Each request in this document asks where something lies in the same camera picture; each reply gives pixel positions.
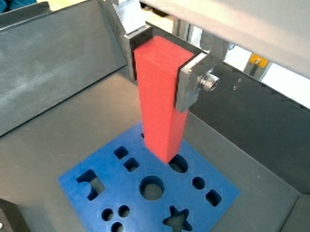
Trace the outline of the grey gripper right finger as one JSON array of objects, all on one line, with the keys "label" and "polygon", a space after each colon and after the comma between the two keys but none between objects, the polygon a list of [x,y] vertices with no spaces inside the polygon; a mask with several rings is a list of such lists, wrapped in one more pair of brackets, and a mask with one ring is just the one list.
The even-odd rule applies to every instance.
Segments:
[{"label": "grey gripper right finger", "polygon": [[213,74],[214,67],[222,62],[210,53],[200,53],[181,67],[175,95],[175,108],[186,112],[200,98],[201,90],[212,92],[220,78]]}]

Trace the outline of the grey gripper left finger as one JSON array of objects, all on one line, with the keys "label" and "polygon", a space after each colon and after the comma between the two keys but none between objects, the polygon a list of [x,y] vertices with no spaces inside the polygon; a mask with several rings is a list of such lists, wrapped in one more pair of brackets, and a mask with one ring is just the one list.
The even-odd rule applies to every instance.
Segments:
[{"label": "grey gripper left finger", "polygon": [[134,50],[151,38],[151,26],[145,25],[138,30],[123,36],[125,51],[129,65],[129,72],[133,80],[137,80],[137,62]]}]

